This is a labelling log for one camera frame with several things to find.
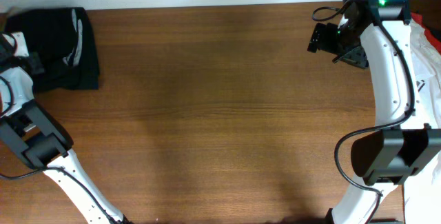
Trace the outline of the black shorts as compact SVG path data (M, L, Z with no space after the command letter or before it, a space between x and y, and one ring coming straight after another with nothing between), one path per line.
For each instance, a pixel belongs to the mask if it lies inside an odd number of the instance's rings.
M99 59L94 32L82 7L36 9L7 18L6 32L22 32L37 55L34 91L97 90Z

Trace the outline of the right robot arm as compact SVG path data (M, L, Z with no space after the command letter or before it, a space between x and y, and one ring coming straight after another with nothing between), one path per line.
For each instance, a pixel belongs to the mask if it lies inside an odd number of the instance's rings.
M375 97L373 127L348 133L354 176L326 223L372 223L381 202L417 182L440 153L440 128L425 110L411 58L409 0L343 0L332 17L316 18L310 52L369 69Z

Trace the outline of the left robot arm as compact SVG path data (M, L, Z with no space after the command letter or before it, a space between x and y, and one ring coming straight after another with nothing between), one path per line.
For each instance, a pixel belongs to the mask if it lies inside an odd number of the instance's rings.
M35 100L31 67L1 56L1 141L28 168L52 179L89 223L128 223L82 168L67 131Z

